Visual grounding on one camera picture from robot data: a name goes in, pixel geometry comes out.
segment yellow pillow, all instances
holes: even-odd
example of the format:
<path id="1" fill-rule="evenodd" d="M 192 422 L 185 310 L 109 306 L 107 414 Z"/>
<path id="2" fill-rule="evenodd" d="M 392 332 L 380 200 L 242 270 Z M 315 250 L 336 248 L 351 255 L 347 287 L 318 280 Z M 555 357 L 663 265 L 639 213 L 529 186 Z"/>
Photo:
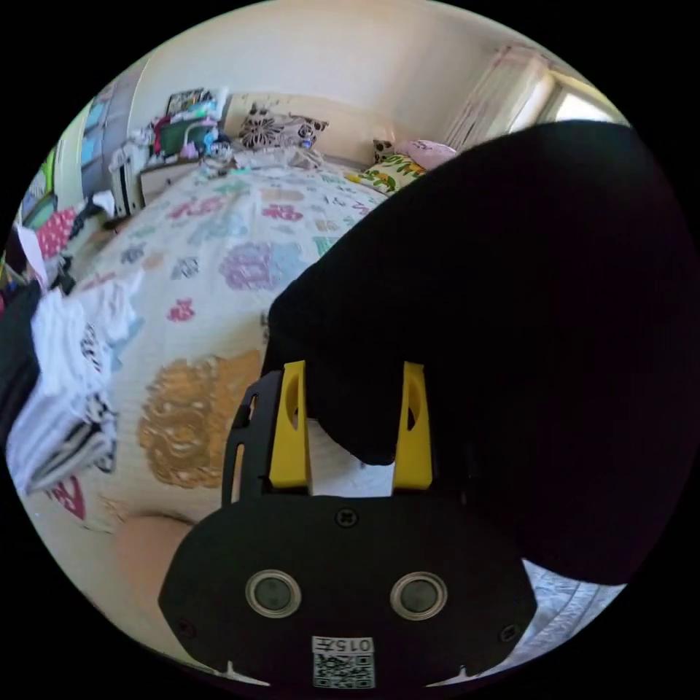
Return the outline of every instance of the yellow pillow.
<path id="1" fill-rule="evenodd" d="M 406 155 L 390 155 L 365 172 L 346 177 L 353 182 L 373 187 L 385 195 L 391 195 L 422 175 L 425 175 L 425 169 L 415 160 Z"/>

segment pink pillow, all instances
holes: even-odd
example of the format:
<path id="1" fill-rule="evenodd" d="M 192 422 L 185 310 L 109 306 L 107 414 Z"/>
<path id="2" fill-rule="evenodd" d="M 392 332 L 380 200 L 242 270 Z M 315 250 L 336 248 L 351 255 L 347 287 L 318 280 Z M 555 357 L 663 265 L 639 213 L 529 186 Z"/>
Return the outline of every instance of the pink pillow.
<path id="1" fill-rule="evenodd" d="M 434 170 L 457 155 L 454 148 L 434 141 L 401 141 L 394 147 L 394 152 L 407 155 L 426 170 Z"/>

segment pillow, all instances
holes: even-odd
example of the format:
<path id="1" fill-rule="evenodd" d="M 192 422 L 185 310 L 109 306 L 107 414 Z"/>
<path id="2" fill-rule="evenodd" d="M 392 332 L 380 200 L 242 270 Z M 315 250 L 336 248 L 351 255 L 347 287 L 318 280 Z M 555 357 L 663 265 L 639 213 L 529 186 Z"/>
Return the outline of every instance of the pillow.
<path id="1" fill-rule="evenodd" d="M 359 175 L 345 177 L 352 182 L 369 185 L 385 195 L 391 195 L 422 175 L 425 175 L 425 169 L 414 160 L 404 155 L 389 155 L 377 166 Z"/>
<path id="2" fill-rule="evenodd" d="M 238 138 L 244 148 L 253 150 L 270 146 L 313 145 L 327 126 L 328 122 L 319 119 L 300 114 L 278 114 L 253 103 Z"/>
<path id="3" fill-rule="evenodd" d="M 450 160 L 457 155 L 454 148 L 445 144 L 436 144 L 434 141 L 401 141 L 394 147 L 394 152 L 400 155 L 407 155 L 415 160 L 426 170 L 435 170 L 446 160 Z"/>
<path id="4" fill-rule="evenodd" d="M 394 155 L 394 145 L 390 141 L 374 139 L 374 162 L 380 163 L 386 156 Z"/>

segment picture frame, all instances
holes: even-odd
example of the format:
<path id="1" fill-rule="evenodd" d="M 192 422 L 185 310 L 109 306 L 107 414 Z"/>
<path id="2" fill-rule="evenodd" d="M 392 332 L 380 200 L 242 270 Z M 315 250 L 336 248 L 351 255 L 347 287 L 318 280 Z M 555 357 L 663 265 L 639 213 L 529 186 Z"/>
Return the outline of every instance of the picture frame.
<path id="1" fill-rule="evenodd" d="M 172 117 L 178 112 L 184 112 L 188 107 L 193 104 L 202 102 L 208 90 L 203 87 L 197 87 L 194 90 L 183 90 L 180 93 L 173 93 L 168 98 L 168 108 L 166 110 L 166 115 Z"/>

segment screw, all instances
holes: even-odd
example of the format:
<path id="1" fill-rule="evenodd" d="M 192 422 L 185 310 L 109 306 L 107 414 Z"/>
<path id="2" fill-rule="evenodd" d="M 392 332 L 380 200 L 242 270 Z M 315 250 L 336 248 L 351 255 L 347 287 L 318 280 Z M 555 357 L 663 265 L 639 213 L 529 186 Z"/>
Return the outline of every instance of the screw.
<path id="1" fill-rule="evenodd" d="M 185 639 L 194 639 L 197 635 L 195 626 L 184 618 L 177 621 L 176 627 L 177 631 L 180 633 L 180 636 L 184 637 Z"/>
<path id="2" fill-rule="evenodd" d="M 520 628 L 517 625 L 506 625 L 502 630 L 501 633 L 498 635 L 498 638 L 504 642 L 512 642 L 518 635 L 520 634 Z"/>
<path id="3" fill-rule="evenodd" d="M 358 520 L 357 513 L 352 508 L 341 508 L 335 514 L 335 522 L 341 527 L 353 527 Z"/>

